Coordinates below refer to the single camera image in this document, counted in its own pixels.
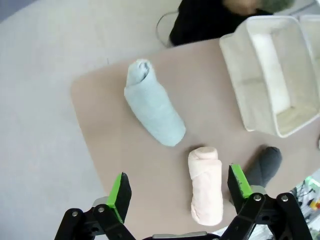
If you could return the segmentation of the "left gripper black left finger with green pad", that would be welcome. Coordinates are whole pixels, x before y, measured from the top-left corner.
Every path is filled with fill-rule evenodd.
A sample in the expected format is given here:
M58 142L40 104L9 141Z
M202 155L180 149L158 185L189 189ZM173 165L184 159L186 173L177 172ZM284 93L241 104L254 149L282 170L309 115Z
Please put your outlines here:
M93 240L106 236L109 240L134 240L124 225L132 190L126 173L120 173L107 199L103 199L88 211L68 209L57 230L56 240Z

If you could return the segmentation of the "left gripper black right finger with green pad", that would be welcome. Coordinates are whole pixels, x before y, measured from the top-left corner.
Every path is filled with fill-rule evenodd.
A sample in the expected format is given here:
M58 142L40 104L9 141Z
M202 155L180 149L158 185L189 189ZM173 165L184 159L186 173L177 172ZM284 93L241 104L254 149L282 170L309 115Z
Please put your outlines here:
M248 240L257 225L266 225L275 240L311 240L296 198L289 192L276 198L253 192L238 164L228 169L227 186L237 215L221 240Z

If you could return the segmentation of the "person's left hand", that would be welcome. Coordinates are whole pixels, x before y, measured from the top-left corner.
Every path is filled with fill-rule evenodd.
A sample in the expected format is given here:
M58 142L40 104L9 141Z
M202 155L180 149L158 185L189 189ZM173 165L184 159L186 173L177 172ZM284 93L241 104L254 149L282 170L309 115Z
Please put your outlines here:
M231 12L245 16L254 14L261 2L259 0L223 0L222 3Z

